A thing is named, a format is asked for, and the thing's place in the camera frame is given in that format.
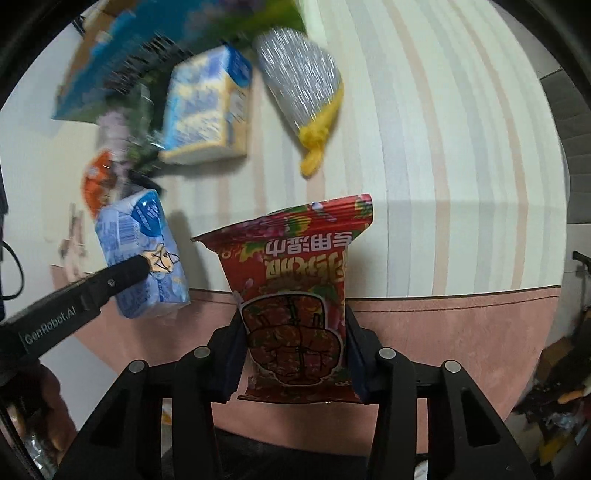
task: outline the cardboard box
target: cardboard box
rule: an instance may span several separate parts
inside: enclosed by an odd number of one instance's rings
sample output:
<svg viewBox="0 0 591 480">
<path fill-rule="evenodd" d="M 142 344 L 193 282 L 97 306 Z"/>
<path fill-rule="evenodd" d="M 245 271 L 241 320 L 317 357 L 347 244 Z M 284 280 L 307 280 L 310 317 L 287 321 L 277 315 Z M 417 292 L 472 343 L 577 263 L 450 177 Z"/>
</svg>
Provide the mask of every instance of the cardboard box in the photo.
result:
<svg viewBox="0 0 591 480">
<path fill-rule="evenodd" d="M 535 377 L 540 382 L 545 383 L 546 380 L 548 380 L 552 369 L 558 364 L 558 362 L 567 356 L 573 348 L 573 344 L 566 337 L 563 337 L 552 345 L 544 348 L 540 355 L 538 368 L 535 371 Z"/>
<path fill-rule="evenodd" d="M 294 0 L 109 0 L 86 26 L 54 118 L 94 122 L 111 94 L 223 42 L 246 46 L 274 26 L 304 30 Z"/>
</svg>

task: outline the tissue pack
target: tissue pack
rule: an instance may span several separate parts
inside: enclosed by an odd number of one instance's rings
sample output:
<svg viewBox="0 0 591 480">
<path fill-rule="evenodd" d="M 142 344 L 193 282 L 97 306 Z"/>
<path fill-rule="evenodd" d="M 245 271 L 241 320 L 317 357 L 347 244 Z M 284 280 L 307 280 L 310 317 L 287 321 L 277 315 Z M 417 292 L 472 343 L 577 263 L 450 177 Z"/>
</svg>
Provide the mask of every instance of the tissue pack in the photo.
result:
<svg viewBox="0 0 591 480">
<path fill-rule="evenodd" d="M 168 87 L 164 151 L 168 163 L 199 163 L 246 154 L 252 66 L 221 46 L 177 65 Z"/>
<path fill-rule="evenodd" d="M 96 219 L 95 231 L 108 266 L 134 255 L 143 255 L 150 262 L 148 278 L 117 295 L 121 315 L 161 316 L 189 302 L 177 244 L 155 191 L 143 190 L 105 206 Z"/>
</svg>

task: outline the black cable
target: black cable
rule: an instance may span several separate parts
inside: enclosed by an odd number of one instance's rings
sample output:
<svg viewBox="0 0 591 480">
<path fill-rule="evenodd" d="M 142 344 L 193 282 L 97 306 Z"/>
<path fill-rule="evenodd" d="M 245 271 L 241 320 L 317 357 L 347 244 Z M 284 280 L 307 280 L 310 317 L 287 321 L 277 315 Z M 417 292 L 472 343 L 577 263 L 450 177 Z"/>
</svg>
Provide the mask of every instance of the black cable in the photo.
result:
<svg viewBox="0 0 591 480">
<path fill-rule="evenodd" d="M 17 298 L 23 291 L 23 289 L 25 288 L 25 274 L 22 271 L 22 265 L 21 262 L 19 261 L 16 253 L 14 252 L 14 250 L 11 248 L 10 245 L 8 245 L 4 240 L 2 241 L 2 246 L 8 250 L 8 253 L 10 253 L 15 261 L 15 263 L 17 264 L 18 267 L 18 271 L 21 274 L 21 288 L 18 289 L 18 291 L 12 295 L 1 295 L 0 296 L 0 301 L 7 301 L 7 300 L 14 300 L 15 298 Z"/>
</svg>

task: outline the clutter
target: clutter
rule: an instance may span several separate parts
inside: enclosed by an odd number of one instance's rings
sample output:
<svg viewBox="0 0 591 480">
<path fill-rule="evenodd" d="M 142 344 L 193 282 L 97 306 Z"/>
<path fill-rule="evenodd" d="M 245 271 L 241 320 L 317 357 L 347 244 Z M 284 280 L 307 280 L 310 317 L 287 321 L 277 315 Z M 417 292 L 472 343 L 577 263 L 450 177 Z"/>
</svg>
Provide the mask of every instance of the clutter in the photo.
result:
<svg viewBox="0 0 591 480">
<path fill-rule="evenodd" d="M 163 398 L 162 399 L 162 425 L 172 426 L 173 424 L 173 399 Z"/>
<path fill-rule="evenodd" d="M 570 401 L 577 400 L 579 398 L 583 398 L 584 397 L 583 393 L 584 393 L 584 390 L 574 390 L 572 392 L 564 393 L 558 398 L 557 402 L 561 405 L 565 405 L 566 403 L 568 403 Z"/>
<path fill-rule="evenodd" d="M 99 154 L 85 170 L 82 193 L 92 218 L 101 208 L 140 192 L 145 188 L 161 194 L 162 189 L 145 175 L 136 171 L 145 167 L 149 156 L 152 102 L 144 85 L 138 85 L 128 95 L 128 107 L 114 106 L 98 117 Z"/>
<path fill-rule="evenodd" d="M 110 0 L 99 7 L 56 98 L 54 118 L 95 122 L 106 98 L 127 95 L 147 74 L 168 72 L 220 41 L 237 48 L 282 25 L 304 30 L 294 0 Z M 166 89 L 168 77 L 152 87 Z"/>
<path fill-rule="evenodd" d="M 174 68 L 160 157 L 198 163 L 246 154 L 250 62 L 221 46 Z"/>
<path fill-rule="evenodd" d="M 427 480 L 429 461 L 419 463 L 414 469 L 414 480 Z"/>
<path fill-rule="evenodd" d="M 535 377 L 540 382 L 545 382 L 550 376 L 552 369 L 566 357 L 569 352 L 573 349 L 571 341 L 564 337 L 554 342 L 552 345 L 547 346 L 542 350 L 540 355 L 540 363 L 535 371 Z"/>
<path fill-rule="evenodd" d="M 540 465 L 547 465 L 554 460 L 559 451 L 561 451 L 570 440 L 571 436 L 567 433 L 563 433 L 540 445 L 538 449 Z"/>
<path fill-rule="evenodd" d="M 240 398 L 357 401 L 343 364 L 346 250 L 372 219 L 364 194 L 192 239 L 218 254 L 246 325 L 255 373 Z"/>
<path fill-rule="evenodd" d="M 343 79 L 332 56 L 304 34 L 274 28 L 255 42 L 263 78 L 301 144 L 303 177 L 322 164 L 324 145 L 343 100 Z"/>
<path fill-rule="evenodd" d="M 95 231 L 108 266 L 134 255 L 143 255 L 151 265 L 145 281 L 116 296 L 121 315 L 162 316 L 189 302 L 177 244 L 155 191 L 143 190 L 105 206 L 96 218 Z"/>
<path fill-rule="evenodd" d="M 36 432 L 35 428 L 31 428 L 31 423 L 42 423 L 42 420 L 39 419 L 40 416 L 37 415 L 36 422 L 34 420 L 27 422 L 22 411 L 15 404 L 8 404 L 6 411 L 39 473 L 45 480 L 51 480 L 57 471 L 59 453 L 47 440 L 47 432 L 45 431 L 47 428 L 41 428 L 42 434 Z"/>
<path fill-rule="evenodd" d="M 82 196 L 90 210 L 92 218 L 96 218 L 101 208 L 119 199 L 115 186 L 118 183 L 117 167 L 121 164 L 113 162 L 108 150 L 102 151 L 92 160 L 82 178 Z"/>
</svg>

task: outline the blue tissue pack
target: blue tissue pack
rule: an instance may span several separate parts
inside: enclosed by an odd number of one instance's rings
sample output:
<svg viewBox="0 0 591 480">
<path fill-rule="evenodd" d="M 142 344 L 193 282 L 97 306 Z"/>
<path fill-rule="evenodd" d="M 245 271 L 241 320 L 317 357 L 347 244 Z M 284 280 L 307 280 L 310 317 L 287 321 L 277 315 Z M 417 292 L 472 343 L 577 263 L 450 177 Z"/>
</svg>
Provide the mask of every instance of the blue tissue pack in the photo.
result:
<svg viewBox="0 0 591 480">
<path fill-rule="evenodd" d="M 116 296 L 121 315 L 133 319 L 167 315 L 189 302 L 189 287 L 177 244 L 158 194 L 143 190 L 105 206 L 95 231 L 108 266 L 143 255 L 151 273 Z"/>
</svg>

